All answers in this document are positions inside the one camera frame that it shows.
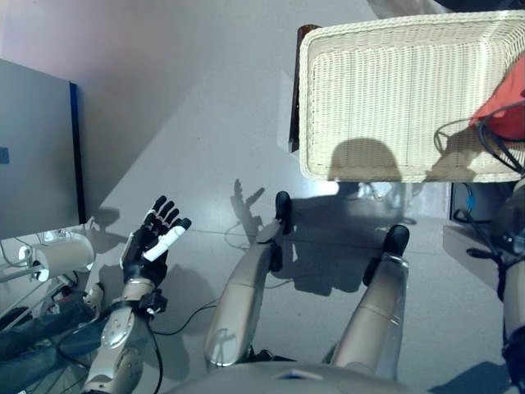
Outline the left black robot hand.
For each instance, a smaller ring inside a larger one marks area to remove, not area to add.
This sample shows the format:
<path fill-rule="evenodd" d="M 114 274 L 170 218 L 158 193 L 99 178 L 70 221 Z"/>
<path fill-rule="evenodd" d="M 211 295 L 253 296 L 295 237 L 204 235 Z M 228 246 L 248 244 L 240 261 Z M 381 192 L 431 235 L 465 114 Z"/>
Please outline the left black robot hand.
<path fill-rule="evenodd" d="M 168 250 L 188 231 L 192 222 L 165 195 L 158 197 L 140 226 L 130 233 L 121 255 L 124 283 L 146 279 L 155 288 L 167 275 Z"/>

